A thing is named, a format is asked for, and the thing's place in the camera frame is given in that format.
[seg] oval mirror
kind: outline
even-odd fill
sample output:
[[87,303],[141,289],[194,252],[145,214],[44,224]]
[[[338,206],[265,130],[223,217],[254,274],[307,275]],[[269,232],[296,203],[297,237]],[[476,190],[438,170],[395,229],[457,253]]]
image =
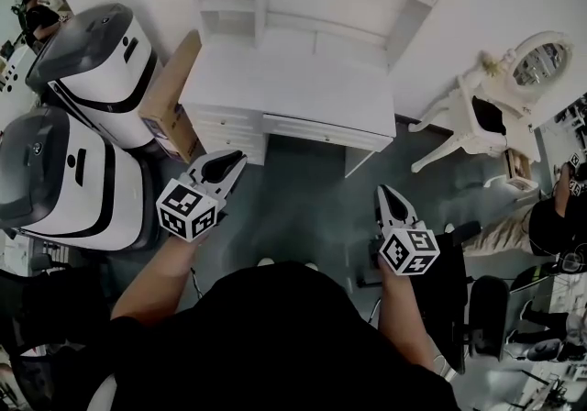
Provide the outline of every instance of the oval mirror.
[[543,44],[527,54],[515,67],[515,82],[520,86],[546,84],[556,78],[557,71],[567,59],[567,49],[562,44]]

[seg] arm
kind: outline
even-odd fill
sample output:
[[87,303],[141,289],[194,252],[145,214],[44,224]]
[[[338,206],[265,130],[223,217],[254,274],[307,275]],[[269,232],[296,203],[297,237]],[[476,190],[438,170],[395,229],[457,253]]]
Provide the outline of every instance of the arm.
[[565,163],[560,170],[560,178],[554,194],[554,208],[561,217],[565,217],[570,197],[570,165]]
[[201,242],[187,243],[169,237],[118,299],[112,319],[132,317],[144,325],[153,325],[172,316]]
[[411,363],[434,371],[434,352],[424,328],[410,278],[393,273],[379,259],[383,275],[379,330]]
[[46,28],[38,27],[33,32],[33,36],[35,38],[37,38],[38,40],[43,40],[45,38],[48,38],[55,31],[57,31],[60,28],[60,26],[61,26],[61,23],[58,21],[57,23],[55,23],[51,26],[47,26]]

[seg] black robot lid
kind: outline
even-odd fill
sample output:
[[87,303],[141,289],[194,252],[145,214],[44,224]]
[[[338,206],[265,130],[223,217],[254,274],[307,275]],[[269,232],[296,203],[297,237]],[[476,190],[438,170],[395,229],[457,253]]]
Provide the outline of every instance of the black robot lid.
[[132,22],[121,4],[96,6],[63,23],[45,45],[27,76],[33,89],[53,80],[88,72],[108,59]]
[[70,122],[57,107],[12,121],[0,140],[0,228],[25,227],[46,217],[61,193]]

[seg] gray floor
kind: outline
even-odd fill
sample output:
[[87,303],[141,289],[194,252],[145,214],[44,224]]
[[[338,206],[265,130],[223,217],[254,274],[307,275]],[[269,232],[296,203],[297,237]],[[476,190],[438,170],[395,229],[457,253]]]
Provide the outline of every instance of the gray floor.
[[[356,273],[368,266],[368,242],[377,233],[373,191],[378,184],[389,184],[401,192],[437,233],[448,222],[458,225],[479,220],[486,224],[516,207],[514,200],[519,193],[510,186],[499,182],[491,189],[482,187],[485,180],[503,172],[501,160],[460,150],[419,174],[411,174],[411,163],[447,137],[429,131],[408,134],[403,125],[398,125],[397,132],[392,145],[375,154],[347,180],[343,178],[342,148],[272,136],[265,166],[248,165],[228,200],[228,217],[201,248],[194,265],[200,288],[206,292],[227,273],[253,266],[263,257],[312,261],[347,289],[367,318],[379,292],[359,290],[355,280]],[[171,177],[182,169],[181,164],[168,161],[163,173]],[[549,192],[546,158],[533,169],[535,179],[544,182],[543,189]],[[116,288],[123,290],[152,255],[153,251],[111,255],[109,269]],[[474,277],[493,274],[513,278],[536,263],[530,255],[506,252],[467,260],[467,269]],[[510,323],[533,293],[512,297]],[[195,301],[190,281],[181,307]],[[502,399],[515,399],[525,381],[521,374],[512,379],[509,372],[496,372],[516,367],[509,362],[498,365],[471,359],[468,367],[467,374],[453,382],[462,409],[485,409]],[[502,386],[497,380],[497,388],[496,374],[503,382]]]

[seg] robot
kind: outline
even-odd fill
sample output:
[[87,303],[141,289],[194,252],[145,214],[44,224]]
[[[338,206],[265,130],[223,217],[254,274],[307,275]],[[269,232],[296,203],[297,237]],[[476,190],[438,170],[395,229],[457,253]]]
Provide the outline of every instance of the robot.
[[221,150],[199,157],[159,199],[159,223],[185,241],[202,237],[224,217],[222,209],[247,164],[242,151]]
[[381,236],[378,252],[397,275],[422,275],[440,249],[432,230],[418,220],[414,206],[387,185],[375,192],[375,216]]

